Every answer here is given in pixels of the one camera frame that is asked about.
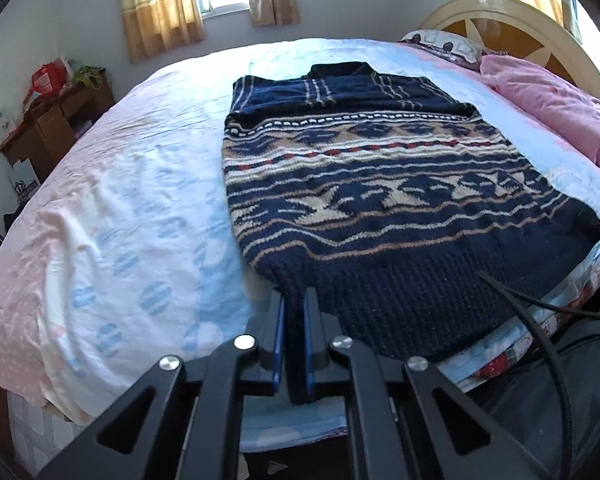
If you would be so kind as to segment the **navy patterned knit sweater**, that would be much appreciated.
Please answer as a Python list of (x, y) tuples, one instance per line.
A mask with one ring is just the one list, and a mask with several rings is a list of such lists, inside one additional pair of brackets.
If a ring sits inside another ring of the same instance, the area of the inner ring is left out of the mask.
[(314, 399), (303, 296), (373, 352), (441, 361), (507, 322), (482, 274), (535, 297), (600, 242), (469, 103), (362, 62), (234, 82), (222, 147), (237, 243), (285, 299), (292, 402)]

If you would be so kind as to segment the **pink quilt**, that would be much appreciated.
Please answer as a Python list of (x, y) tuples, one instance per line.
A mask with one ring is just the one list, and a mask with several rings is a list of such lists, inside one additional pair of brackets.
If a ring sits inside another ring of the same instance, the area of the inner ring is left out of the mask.
[(600, 167), (600, 99), (538, 64), (510, 55), (485, 55), (480, 73), (490, 88)]

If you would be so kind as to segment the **black bag on floor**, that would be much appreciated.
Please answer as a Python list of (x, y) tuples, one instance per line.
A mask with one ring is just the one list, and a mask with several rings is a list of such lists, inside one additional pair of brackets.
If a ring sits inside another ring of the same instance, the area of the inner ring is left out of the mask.
[(552, 339), (528, 311), (542, 302), (481, 277), (532, 336), (518, 364), (468, 396), (546, 467), (554, 479), (600, 479), (600, 310), (567, 315)]

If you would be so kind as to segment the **cream wooden headboard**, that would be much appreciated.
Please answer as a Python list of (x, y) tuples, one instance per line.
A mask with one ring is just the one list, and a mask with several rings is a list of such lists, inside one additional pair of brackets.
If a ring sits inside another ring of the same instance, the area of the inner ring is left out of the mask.
[(450, 0), (424, 29), (456, 32), (495, 51), (545, 67), (600, 100), (600, 71), (580, 44), (546, 14), (519, 0)]

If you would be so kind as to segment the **patterned pillow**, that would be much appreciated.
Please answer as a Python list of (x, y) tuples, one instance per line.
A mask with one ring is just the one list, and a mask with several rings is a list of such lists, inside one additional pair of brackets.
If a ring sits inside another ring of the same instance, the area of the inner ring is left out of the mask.
[(401, 41), (456, 64), (479, 65), (484, 53), (481, 44), (440, 29), (413, 30)]

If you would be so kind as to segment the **white paper bag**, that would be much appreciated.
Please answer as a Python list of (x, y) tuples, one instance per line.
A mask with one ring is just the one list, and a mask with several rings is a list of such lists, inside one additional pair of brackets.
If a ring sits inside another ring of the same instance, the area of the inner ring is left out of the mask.
[(20, 204), (27, 203), (41, 186), (29, 159), (15, 162), (8, 178)]

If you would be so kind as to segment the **brown wooden desk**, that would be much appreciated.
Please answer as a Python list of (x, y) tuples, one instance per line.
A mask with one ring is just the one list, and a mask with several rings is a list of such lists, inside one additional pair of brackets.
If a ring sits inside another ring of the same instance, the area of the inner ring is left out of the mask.
[(0, 153), (10, 166), (28, 160), (44, 182), (76, 144), (82, 127), (91, 128), (114, 105), (107, 73), (92, 86), (80, 82), (41, 102), (0, 143)]

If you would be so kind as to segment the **red bag on desk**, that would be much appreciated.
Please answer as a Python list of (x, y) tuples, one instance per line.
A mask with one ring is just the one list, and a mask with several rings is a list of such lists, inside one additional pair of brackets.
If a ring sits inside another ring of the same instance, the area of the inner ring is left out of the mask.
[(28, 99), (52, 98), (69, 83), (70, 76), (65, 63), (60, 58), (54, 62), (43, 64), (31, 76)]

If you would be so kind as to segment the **left window curtain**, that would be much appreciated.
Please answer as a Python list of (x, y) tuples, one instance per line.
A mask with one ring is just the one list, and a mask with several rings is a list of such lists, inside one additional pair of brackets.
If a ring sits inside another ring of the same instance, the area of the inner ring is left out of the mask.
[(121, 0), (121, 6), (133, 63), (204, 40), (198, 0)]

